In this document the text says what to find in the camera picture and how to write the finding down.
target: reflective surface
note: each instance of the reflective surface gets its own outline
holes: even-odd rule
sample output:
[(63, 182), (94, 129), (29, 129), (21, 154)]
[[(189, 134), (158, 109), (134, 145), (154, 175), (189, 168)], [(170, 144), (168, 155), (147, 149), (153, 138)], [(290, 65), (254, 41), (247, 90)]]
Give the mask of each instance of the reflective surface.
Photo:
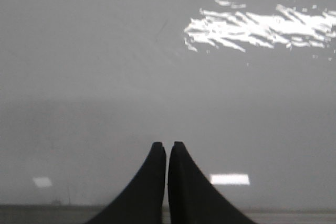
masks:
[[(336, 209), (334, 10), (334, 0), (0, 0), (0, 204), (107, 204), (152, 142), (169, 153), (183, 141), (209, 179), (248, 174), (250, 185), (216, 186), (238, 208)], [(213, 47), (185, 32), (190, 18), (214, 17), (205, 11), (314, 24)]]

